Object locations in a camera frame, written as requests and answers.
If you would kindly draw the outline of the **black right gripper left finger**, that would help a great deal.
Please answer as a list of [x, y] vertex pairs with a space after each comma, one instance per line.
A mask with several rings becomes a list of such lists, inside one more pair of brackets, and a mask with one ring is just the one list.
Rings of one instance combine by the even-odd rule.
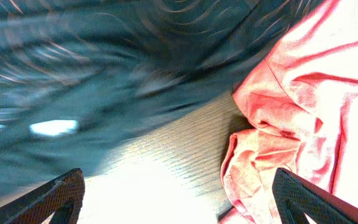
[[76, 224], [83, 204], [85, 180], [79, 168], [41, 185], [0, 207], [1, 224]]

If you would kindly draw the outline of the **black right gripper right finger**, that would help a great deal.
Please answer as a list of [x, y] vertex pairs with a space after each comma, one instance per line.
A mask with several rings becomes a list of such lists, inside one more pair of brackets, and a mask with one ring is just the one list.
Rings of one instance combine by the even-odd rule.
[[276, 170], [272, 192], [283, 224], [358, 224], [358, 208], [287, 169]]

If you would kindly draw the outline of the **black orange patterned jersey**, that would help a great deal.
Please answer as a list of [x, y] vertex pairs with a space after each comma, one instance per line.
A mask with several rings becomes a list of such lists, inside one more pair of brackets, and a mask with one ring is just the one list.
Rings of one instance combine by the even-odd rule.
[[0, 0], [0, 199], [228, 91], [320, 0]]

